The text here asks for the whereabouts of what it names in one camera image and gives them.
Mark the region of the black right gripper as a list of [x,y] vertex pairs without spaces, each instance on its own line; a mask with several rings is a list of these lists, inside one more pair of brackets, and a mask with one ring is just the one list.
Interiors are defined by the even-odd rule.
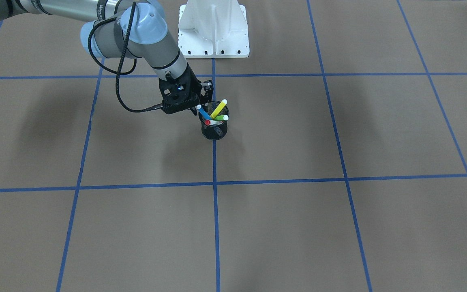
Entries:
[[189,110],[213,100],[213,81],[200,82],[190,67],[180,77],[170,77],[168,81],[160,78],[158,84],[163,98],[161,109],[165,114]]

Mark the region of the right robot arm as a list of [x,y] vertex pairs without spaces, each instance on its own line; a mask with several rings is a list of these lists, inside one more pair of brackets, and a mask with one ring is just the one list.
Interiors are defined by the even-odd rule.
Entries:
[[[0,0],[0,21],[25,13],[83,21],[81,44],[99,67],[115,75],[116,96],[127,111],[190,110],[197,115],[212,99],[213,83],[197,79],[157,0]],[[120,76],[131,74],[138,59],[146,60],[158,77],[159,105],[133,109],[120,96]]]

